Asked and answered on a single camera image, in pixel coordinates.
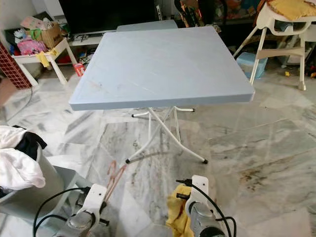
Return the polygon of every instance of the white cloth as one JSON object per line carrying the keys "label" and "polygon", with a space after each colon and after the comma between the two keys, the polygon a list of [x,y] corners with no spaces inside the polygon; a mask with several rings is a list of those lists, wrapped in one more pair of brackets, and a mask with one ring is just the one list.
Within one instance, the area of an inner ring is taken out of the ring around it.
{"label": "white cloth", "polygon": [[21,127],[0,126],[0,149],[16,147],[26,132]]}
{"label": "white cloth", "polygon": [[45,178],[39,164],[14,148],[0,149],[0,186],[21,190],[45,186]]}

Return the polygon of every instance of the red can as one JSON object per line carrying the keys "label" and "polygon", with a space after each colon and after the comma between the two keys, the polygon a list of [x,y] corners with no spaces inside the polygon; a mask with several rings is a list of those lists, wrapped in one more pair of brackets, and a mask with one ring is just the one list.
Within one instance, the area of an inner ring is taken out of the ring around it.
{"label": "red can", "polygon": [[76,73],[77,73],[77,75],[78,75],[79,77],[83,76],[83,73],[84,73],[85,68],[84,68],[84,66],[83,66],[82,63],[76,63],[76,64],[74,64],[74,68],[75,68],[75,71],[76,71]]}

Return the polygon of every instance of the red brick wall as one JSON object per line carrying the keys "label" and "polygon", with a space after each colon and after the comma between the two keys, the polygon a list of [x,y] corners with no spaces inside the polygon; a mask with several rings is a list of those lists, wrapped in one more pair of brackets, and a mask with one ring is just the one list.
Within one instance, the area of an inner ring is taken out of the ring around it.
{"label": "red brick wall", "polygon": [[0,43],[0,68],[17,89],[31,87],[29,80],[2,43]]}

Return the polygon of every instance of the table top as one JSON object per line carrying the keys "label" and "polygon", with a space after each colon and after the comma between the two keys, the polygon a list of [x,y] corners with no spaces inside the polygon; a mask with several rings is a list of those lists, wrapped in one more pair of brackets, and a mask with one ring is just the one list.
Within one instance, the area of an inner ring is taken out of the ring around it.
{"label": "table top", "polygon": [[248,102],[254,89],[213,27],[103,36],[73,110]]}
{"label": "table top", "polygon": [[117,27],[117,32],[121,31],[148,31],[178,28],[174,20],[152,21],[138,24],[122,25]]}

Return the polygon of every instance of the pink bag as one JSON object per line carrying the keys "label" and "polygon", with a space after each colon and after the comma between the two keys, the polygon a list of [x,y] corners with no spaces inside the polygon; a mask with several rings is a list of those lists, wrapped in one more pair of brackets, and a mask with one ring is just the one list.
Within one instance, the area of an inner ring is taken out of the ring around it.
{"label": "pink bag", "polygon": [[26,39],[19,42],[18,48],[21,51],[21,55],[37,54],[42,51],[48,51],[43,41],[36,41],[33,39]]}

